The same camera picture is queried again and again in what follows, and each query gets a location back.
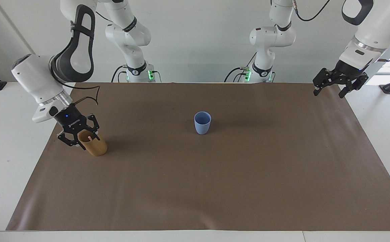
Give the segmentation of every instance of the blue cup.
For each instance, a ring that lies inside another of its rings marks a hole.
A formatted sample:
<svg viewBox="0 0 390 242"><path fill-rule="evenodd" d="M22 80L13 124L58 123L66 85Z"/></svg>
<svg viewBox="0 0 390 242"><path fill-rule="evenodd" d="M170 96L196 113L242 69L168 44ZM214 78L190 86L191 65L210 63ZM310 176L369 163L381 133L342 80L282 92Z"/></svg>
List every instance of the blue cup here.
<svg viewBox="0 0 390 242"><path fill-rule="evenodd" d="M206 134L210 128L211 115L208 112L199 112L195 114L195 130L198 134Z"/></svg>

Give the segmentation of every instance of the wooden cup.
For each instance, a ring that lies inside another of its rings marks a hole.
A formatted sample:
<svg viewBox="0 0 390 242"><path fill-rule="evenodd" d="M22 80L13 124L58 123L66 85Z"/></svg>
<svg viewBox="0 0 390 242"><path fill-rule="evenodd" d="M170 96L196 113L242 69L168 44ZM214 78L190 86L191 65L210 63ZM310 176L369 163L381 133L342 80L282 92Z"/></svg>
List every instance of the wooden cup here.
<svg viewBox="0 0 390 242"><path fill-rule="evenodd" d="M101 140L94 139L92 132L83 130L78 133L78 140L86 147L86 150L93 156L101 156L107 152L108 146L105 140L98 135Z"/></svg>

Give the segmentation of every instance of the brown paper mat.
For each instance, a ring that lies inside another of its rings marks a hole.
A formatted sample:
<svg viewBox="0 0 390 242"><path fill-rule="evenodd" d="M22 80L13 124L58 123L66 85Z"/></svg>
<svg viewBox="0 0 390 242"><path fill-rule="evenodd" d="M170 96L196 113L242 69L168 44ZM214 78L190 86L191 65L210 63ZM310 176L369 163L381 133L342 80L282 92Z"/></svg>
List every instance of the brown paper mat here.
<svg viewBox="0 0 390 242"><path fill-rule="evenodd" d="M338 89L312 91L101 84L100 105L78 108L108 152L67 147L55 128L7 230L390 230L389 174Z"/></svg>

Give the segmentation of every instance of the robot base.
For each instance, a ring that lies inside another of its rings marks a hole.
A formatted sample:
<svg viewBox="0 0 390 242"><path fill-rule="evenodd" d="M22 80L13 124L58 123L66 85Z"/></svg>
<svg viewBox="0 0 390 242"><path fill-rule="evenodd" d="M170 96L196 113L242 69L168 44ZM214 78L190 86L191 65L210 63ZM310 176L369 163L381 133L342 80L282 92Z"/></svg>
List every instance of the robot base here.
<svg viewBox="0 0 390 242"><path fill-rule="evenodd" d="M379 87L381 88L381 90L384 92L384 94L390 94L390 91L386 90L384 87L386 85L379 85Z"/></svg>
<svg viewBox="0 0 390 242"><path fill-rule="evenodd" d="M256 72L250 70L248 72L244 72L243 75L243 83L271 83L272 82L272 72L270 72L266 77L259 76Z"/></svg>
<svg viewBox="0 0 390 242"><path fill-rule="evenodd" d="M144 70L140 75L135 76L131 72L127 72L126 81L127 82L156 82L155 74L153 71L155 67L152 64L148 64L146 70Z"/></svg>

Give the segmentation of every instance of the table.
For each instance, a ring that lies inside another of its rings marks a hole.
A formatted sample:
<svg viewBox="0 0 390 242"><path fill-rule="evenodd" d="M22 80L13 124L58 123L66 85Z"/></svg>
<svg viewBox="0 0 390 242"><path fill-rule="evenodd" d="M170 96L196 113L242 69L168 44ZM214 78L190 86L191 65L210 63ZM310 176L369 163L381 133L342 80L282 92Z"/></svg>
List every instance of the table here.
<svg viewBox="0 0 390 242"><path fill-rule="evenodd" d="M375 86L366 86L347 96L355 115L390 173L390 95L383 95ZM5 227L25 185L55 126L55 121L41 124L31 117L37 104L18 83L9 83L0 92L0 231ZM179 240L240 240L322 241L324 238L358 239L362 241L390 240L390 232L222 232L222 231L162 231L162 232L0 232L0 240L28 241L47 237L110 238L120 241L154 238L157 241Z"/></svg>

